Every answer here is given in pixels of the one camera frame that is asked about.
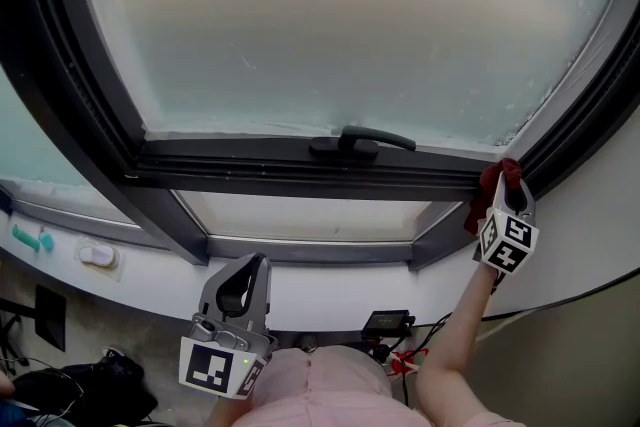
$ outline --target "window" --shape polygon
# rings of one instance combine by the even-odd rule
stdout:
[[[42,132],[0,69],[0,185],[20,206],[133,224],[69,164]]]
[[[6,2],[30,113],[197,264],[428,265],[486,166],[540,197],[640,101],[639,0]]]
[[[88,0],[149,139],[504,146],[610,0]]]

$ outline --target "pink shirt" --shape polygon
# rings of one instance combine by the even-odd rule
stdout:
[[[253,391],[253,410],[233,427],[428,427],[391,398],[391,385],[369,356],[342,346],[274,353]],[[465,427],[524,427],[493,413]]]

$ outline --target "window handle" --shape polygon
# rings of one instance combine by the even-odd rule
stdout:
[[[317,158],[374,160],[380,147],[378,142],[416,151],[411,139],[373,128],[347,125],[340,137],[314,137],[309,152]]]

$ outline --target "person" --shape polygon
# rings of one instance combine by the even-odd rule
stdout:
[[[464,374],[497,272],[479,263],[418,371],[426,416],[391,398],[382,367],[355,349],[274,353],[247,400],[218,399],[208,427],[523,427],[489,412]]]
[[[0,398],[11,397],[14,391],[16,391],[16,387],[7,375],[0,371]]]

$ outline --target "black cable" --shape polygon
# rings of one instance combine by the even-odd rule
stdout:
[[[4,361],[6,363],[15,363],[16,361],[20,361],[21,359],[26,359],[29,361],[36,361],[37,363],[40,363],[41,365],[44,365],[46,367],[49,367],[52,370],[55,370],[56,372],[58,372],[60,375],[62,375],[62,377],[64,377],[65,379],[69,379],[71,382],[73,382],[73,384],[75,384],[78,388],[78,390],[80,390],[80,394],[71,401],[71,403],[67,406],[67,409],[64,410],[64,412],[58,416],[54,416],[53,418],[49,418],[51,415],[50,413],[47,413],[44,415],[44,420],[43,420],[43,424],[42,427],[46,427],[47,425],[49,425],[51,422],[57,420],[58,418],[62,418],[63,416],[65,416],[70,410],[71,407],[78,402],[78,400],[80,400],[82,397],[84,397],[84,390],[82,389],[82,386],[80,386],[80,384],[78,384],[78,381],[76,381],[73,377],[65,374],[62,370],[60,370],[59,368],[55,368],[53,365],[50,365],[49,363],[45,363],[42,360],[39,360],[37,358],[15,358],[15,359],[7,359],[7,358],[0,358],[0,361]]]
[[[500,283],[502,283],[502,280],[505,278],[506,274],[502,271],[498,271],[498,274],[496,275],[496,279],[493,281],[493,286],[491,287],[491,294],[493,295],[493,293],[498,290],[498,285]]]
[[[429,330],[429,333],[427,334],[425,339],[422,341],[422,343],[418,345],[418,347],[413,351],[411,351],[409,354],[400,358],[400,363],[402,364],[402,393],[404,393],[404,405],[407,407],[409,407],[409,391],[407,389],[407,366],[405,364],[405,360],[409,358],[413,358],[416,354],[418,354],[429,343],[433,335],[435,335],[438,331],[440,331],[444,327],[444,325],[447,323],[447,320],[449,320],[450,316],[451,316],[451,313],[447,313],[444,317],[438,320],[438,322],[436,322],[431,327],[431,329]]]
[[[418,345],[416,349],[414,349],[413,351],[411,351],[409,354],[405,355],[401,359],[404,361],[405,359],[413,358],[416,354],[418,354],[429,343],[429,340],[431,340],[431,337],[435,335],[438,331],[440,331],[440,329],[442,329],[442,327],[446,324],[447,320],[449,320],[450,316],[451,316],[451,313],[447,313],[444,317],[438,320],[438,322],[436,322],[433,325],[433,327],[431,328],[431,330],[429,331],[425,339],[422,341],[422,343]]]
[[[604,285],[601,285],[599,287],[594,288],[593,290],[589,290],[587,292],[584,292],[582,294],[578,294],[578,295],[574,295],[573,297],[568,297],[567,299],[561,299],[560,301],[555,301],[553,303],[549,303],[549,304],[545,304],[543,306],[536,306],[534,308],[524,308],[522,310],[515,310],[515,311],[510,311],[508,313],[499,313],[497,315],[487,315],[486,317],[482,317],[482,322],[493,322],[494,320],[506,320],[510,317],[513,317],[515,315],[518,315],[520,313],[522,313],[523,311],[527,311],[527,310],[533,310],[535,309],[536,311],[544,311],[544,310],[551,310],[553,308],[559,308],[561,306],[565,306],[567,304],[571,304],[574,303],[576,301],[580,301],[582,299],[586,299],[587,297],[591,297],[592,295],[597,295],[600,294],[602,292],[605,292],[607,290],[609,290],[610,288],[616,287],[618,285],[621,285],[622,283],[629,281],[633,278],[636,278],[640,276],[640,267],[624,274],[623,276],[620,276],[619,278],[616,278],[614,280],[611,280],[607,283],[605,283]],[[434,324],[416,324],[413,327],[429,327],[429,326],[433,326]]]
[[[404,393],[404,405],[409,407],[409,390],[407,390],[407,366],[404,364],[404,359],[400,360],[402,363],[402,393]]]
[[[404,339],[406,337],[405,336],[401,336],[400,338],[398,338],[398,341],[396,343],[394,343],[391,347],[389,347],[389,352],[393,352],[394,350],[396,350],[398,348],[398,345],[400,345],[402,342],[404,342]]]

